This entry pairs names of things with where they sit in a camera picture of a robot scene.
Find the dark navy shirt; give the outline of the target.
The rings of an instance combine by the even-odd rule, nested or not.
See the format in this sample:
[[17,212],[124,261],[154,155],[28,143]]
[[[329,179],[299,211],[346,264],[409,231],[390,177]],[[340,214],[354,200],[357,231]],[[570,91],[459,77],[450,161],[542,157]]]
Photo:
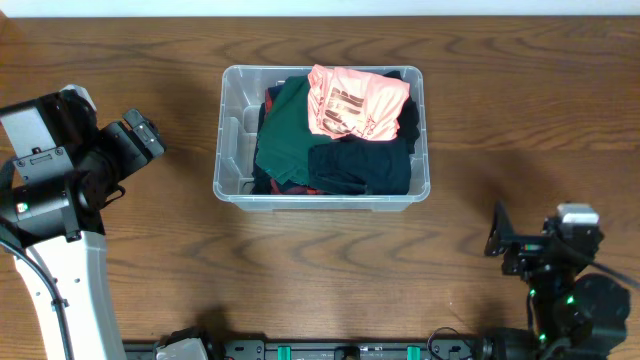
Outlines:
[[406,141],[349,140],[308,152],[309,186],[337,195],[407,195],[411,180]]

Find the black pants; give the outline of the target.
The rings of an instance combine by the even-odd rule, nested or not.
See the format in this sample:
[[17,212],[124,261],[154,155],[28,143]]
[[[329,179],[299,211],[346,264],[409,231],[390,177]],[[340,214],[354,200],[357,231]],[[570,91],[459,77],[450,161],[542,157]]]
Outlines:
[[[261,105],[259,110],[259,116],[258,116],[257,133],[260,133],[262,129],[269,109],[270,109],[270,106],[268,101],[266,101]],[[254,195],[270,195],[271,194],[271,177],[257,164],[258,150],[259,150],[259,136],[256,136],[256,145],[255,145],[254,155],[253,155],[253,171],[252,171],[253,189],[251,190],[251,193]]]

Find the black garment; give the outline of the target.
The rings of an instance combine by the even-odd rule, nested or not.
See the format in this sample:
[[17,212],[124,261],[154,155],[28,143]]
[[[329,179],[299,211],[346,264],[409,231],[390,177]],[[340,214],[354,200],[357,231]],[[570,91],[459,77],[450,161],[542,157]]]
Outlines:
[[419,121],[420,113],[418,106],[411,97],[408,97],[397,118],[398,129],[396,131],[396,138],[383,146],[386,157],[398,157],[399,146],[401,144],[406,146],[405,150],[407,154],[415,153],[415,143],[420,137],[420,130],[418,128]]

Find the pink printed t-shirt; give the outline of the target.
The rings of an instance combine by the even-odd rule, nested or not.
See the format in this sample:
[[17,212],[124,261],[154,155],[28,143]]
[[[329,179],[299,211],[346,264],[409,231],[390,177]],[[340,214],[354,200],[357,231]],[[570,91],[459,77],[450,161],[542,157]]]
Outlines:
[[333,140],[353,135],[367,141],[397,137],[398,118],[410,97],[400,79],[345,67],[315,65],[307,75],[308,125]]

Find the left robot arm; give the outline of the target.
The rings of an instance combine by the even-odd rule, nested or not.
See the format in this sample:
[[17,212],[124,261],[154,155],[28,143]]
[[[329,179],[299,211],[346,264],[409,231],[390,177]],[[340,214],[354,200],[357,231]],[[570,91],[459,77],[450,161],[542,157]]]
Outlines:
[[101,212],[165,142],[136,109],[98,127],[78,85],[2,108],[1,125],[15,152],[1,168],[1,245],[27,287],[47,357],[125,358]]

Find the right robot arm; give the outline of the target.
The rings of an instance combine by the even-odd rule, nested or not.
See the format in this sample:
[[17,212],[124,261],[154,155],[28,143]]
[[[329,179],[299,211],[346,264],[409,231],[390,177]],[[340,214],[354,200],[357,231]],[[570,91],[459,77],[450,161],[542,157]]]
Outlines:
[[484,253],[529,288],[526,329],[500,328],[477,347],[480,359],[605,359],[627,338],[638,281],[596,260],[604,238],[588,204],[563,203],[537,235],[519,234],[497,203]]

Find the clear plastic storage bin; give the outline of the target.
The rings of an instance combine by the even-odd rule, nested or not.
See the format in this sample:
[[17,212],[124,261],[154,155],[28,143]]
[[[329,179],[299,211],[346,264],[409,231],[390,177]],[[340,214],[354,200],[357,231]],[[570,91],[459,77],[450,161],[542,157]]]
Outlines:
[[371,210],[401,212],[426,199],[431,191],[427,141],[427,111],[422,72],[409,65],[358,66],[358,71],[380,75],[397,71],[410,84],[410,96],[417,103],[420,137],[410,155],[411,180],[406,195],[254,195],[253,156],[259,110],[265,91],[281,85],[291,76],[306,75],[309,66],[233,65],[222,75],[213,192],[225,202],[247,212],[274,210]]

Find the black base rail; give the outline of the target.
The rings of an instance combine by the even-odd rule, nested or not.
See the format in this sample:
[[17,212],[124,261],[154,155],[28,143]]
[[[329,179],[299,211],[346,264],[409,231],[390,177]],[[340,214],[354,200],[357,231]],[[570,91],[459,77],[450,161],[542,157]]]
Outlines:
[[437,330],[415,341],[270,340],[261,335],[224,338],[192,327],[155,342],[126,341],[127,359],[213,360],[490,360],[498,357],[489,337]]

